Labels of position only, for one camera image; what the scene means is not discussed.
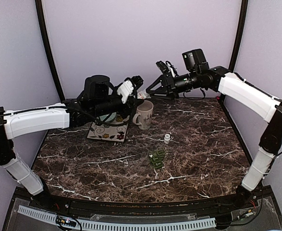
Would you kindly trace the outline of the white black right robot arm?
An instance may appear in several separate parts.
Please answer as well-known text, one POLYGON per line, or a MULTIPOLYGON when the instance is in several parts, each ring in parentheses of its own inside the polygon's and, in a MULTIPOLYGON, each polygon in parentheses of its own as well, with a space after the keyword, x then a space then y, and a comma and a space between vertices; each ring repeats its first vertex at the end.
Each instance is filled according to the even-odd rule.
POLYGON ((171 63, 156 62, 162 74, 146 89, 147 94, 152 98, 171 100, 177 98, 180 93, 193 89, 211 89, 235 99, 267 122, 260 138, 258 152, 232 199, 232 205, 242 209, 250 202, 252 191, 281 155, 282 99, 266 93, 225 67, 211 68, 202 49, 184 52, 182 57, 188 73, 181 76, 171 63))

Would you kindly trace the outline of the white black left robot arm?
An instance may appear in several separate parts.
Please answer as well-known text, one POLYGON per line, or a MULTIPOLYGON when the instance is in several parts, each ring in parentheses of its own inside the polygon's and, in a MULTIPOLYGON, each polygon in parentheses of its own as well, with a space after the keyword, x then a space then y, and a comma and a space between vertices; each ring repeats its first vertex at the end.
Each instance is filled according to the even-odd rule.
POLYGON ((54 198, 47 193, 42 179, 15 152, 13 139, 50 129, 77 128, 89 122, 111 126, 107 120, 113 113, 127 118, 136 111, 137 90, 142 85, 141 76, 128 77, 113 86, 108 76, 94 75, 86 78, 84 90, 76 99, 20 111, 0 107, 0 166, 36 196, 43 209, 52 209, 54 198))

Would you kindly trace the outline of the white pill bottle orange label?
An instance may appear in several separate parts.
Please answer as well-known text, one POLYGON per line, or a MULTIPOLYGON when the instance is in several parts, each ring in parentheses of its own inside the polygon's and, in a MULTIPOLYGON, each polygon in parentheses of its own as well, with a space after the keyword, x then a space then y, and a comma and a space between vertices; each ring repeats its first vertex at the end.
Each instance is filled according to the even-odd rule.
POLYGON ((137 98, 141 99, 141 100, 145 100, 145 99, 150 99, 151 96, 145 90, 142 90, 142 91, 137 93, 137 98))

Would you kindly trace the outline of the green weekly pill organizer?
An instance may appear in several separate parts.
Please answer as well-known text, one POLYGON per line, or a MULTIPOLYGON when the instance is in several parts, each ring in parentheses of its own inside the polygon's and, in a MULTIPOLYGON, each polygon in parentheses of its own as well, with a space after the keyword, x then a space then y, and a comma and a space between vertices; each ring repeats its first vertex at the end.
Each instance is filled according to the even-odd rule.
POLYGON ((164 166, 163 160, 165 158, 166 150, 158 149, 148 153, 151 164, 155 169, 160 169, 164 166))

